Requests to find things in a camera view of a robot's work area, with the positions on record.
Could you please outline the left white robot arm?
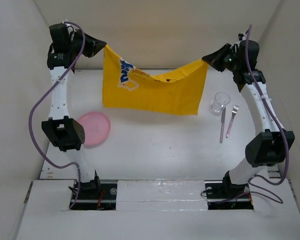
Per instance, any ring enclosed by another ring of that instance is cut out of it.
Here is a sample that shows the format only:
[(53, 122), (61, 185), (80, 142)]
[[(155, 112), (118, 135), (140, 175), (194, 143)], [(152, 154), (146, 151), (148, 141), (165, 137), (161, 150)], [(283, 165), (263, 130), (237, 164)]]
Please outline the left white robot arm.
[(100, 178), (86, 157), (83, 147), (85, 130), (71, 115), (71, 86), (75, 79), (75, 64), (80, 56), (95, 56), (106, 42), (85, 34), (70, 21), (51, 25), (49, 32), (52, 44), (47, 55), (47, 67), (52, 84), (51, 105), (48, 119), (41, 123), (41, 128), (50, 143), (79, 170), (78, 182), (71, 190), (94, 199), (102, 191)]

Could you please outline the pink round plate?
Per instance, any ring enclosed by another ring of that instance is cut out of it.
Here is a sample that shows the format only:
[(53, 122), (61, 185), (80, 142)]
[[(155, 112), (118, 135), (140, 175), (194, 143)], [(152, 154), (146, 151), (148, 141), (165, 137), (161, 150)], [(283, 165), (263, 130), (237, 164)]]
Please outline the pink round plate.
[(85, 142), (88, 147), (103, 143), (110, 134), (110, 119), (102, 112), (92, 111), (77, 119), (84, 128)]

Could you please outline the yellow cartoon print cloth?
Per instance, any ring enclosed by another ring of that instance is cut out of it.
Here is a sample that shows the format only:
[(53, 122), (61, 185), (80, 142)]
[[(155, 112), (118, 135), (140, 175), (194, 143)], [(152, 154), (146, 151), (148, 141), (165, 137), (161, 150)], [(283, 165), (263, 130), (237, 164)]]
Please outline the yellow cartoon print cloth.
[(104, 48), (102, 103), (105, 108), (125, 108), (172, 115), (197, 115), (208, 64), (202, 59), (172, 71), (151, 75)]

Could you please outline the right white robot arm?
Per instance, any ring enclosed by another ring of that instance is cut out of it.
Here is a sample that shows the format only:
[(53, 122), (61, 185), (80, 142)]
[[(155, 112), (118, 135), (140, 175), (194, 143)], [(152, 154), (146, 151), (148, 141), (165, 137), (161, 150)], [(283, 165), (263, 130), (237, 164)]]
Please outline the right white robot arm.
[(255, 137), (245, 147), (244, 159), (225, 173), (221, 191), (233, 197), (243, 190), (249, 181), (258, 177), (265, 167), (285, 163), (286, 175), (290, 163), (289, 150), (295, 134), (286, 130), (277, 118), (267, 93), (266, 79), (256, 69), (259, 44), (253, 40), (241, 40), (233, 45), (227, 43), (219, 50), (203, 56), (202, 60), (218, 72), (229, 70), (238, 91), (247, 103)]

